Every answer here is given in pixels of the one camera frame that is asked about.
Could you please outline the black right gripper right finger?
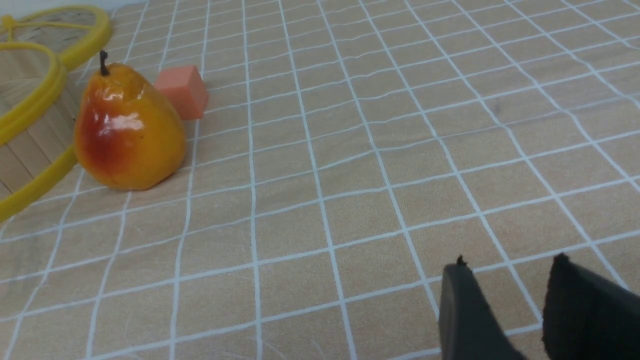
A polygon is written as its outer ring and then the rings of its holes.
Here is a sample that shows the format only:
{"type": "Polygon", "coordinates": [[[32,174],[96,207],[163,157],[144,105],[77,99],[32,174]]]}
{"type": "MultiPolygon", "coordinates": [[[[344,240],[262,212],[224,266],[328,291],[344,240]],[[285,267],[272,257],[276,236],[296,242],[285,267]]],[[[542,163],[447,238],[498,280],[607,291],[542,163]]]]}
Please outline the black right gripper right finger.
{"type": "Polygon", "coordinates": [[[547,282],[542,343],[551,360],[637,360],[640,298],[560,253],[547,282]]]}

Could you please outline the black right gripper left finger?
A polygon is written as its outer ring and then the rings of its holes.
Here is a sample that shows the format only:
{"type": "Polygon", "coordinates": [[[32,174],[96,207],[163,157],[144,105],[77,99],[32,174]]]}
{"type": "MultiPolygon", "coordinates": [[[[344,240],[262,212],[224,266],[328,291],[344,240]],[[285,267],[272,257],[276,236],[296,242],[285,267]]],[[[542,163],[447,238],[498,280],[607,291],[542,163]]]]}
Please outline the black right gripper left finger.
{"type": "Polygon", "coordinates": [[[439,298],[439,344],[444,360],[524,360],[500,327],[463,256],[446,264],[439,298]]]}

